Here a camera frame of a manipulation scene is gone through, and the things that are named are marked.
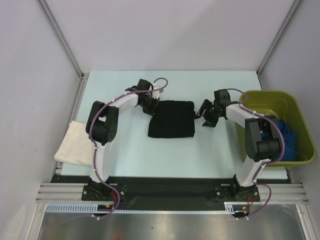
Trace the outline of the black t shirt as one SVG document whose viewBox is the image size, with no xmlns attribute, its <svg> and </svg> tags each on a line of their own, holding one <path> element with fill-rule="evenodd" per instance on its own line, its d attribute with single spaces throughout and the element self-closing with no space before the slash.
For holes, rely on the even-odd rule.
<svg viewBox="0 0 320 240">
<path fill-rule="evenodd" d="M 192 138 L 195 135 L 195 104 L 192 101 L 160 101 L 147 135 L 156 139 Z"/>
</svg>

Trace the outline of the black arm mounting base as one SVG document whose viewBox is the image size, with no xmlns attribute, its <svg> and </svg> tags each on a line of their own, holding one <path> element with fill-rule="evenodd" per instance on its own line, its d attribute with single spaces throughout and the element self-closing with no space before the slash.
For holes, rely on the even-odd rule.
<svg viewBox="0 0 320 240">
<path fill-rule="evenodd" d="M 230 195 L 231 178 L 163 178 L 111 177 L 106 183 L 115 188 L 115 194 L 99 197 L 87 193 L 88 176 L 55 175 L 50 183 L 82 183 L 81 204 L 107 204 L 111 210 L 148 211 L 209 211 L 222 210 L 223 203 L 253 209 L 269 204 L 272 190 L 269 184 L 290 184 L 288 180 L 258 181 L 252 192 Z"/>
</svg>

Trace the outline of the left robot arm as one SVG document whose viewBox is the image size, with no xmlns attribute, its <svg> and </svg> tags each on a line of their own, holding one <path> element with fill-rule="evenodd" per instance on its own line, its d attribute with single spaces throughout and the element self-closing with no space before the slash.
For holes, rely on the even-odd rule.
<svg viewBox="0 0 320 240">
<path fill-rule="evenodd" d="M 137 85 L 127 88 L 124 93 L 109 102 L 95 101 L 92 104 L 85 131 L 92 145 L 92 173 L 87 183 L 87 193 L 105 200 L 115 194 L 114 187 L 107 184 L 110 173 L 104 163 L 104 155 L 111 151 L 111 145 L 118 133 L 119 116 L 136 106 L 142 107 L 145 114 L 153 116 L 165 86 L 157 86 L 156 79 L 149 82 L 140 79 Z"/>
</svg>

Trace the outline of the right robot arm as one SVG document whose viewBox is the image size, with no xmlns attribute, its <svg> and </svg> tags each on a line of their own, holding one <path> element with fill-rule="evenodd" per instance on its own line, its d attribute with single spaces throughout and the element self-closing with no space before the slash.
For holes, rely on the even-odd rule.
<svg viewBox="0 0 320 240">
<path fill-rule="evenodd" d="M 195 118 L 204 118 L 204 127 L 216 127 L 220 118 L 232 120 L 244 129 L 246 159 L 241 169 L 233 176 L 230 195 L 242 201 L 254 190 L 257 177 L 267 164 L 282 159 L 285 153 L 284 137 L 274 115 L 262 115 L 244 106 L 248 96 L 237 89 L 244 100 L 232 101 L 229 89 L 213 92 L 214 101 L 205 99 Z"/>
</svg>

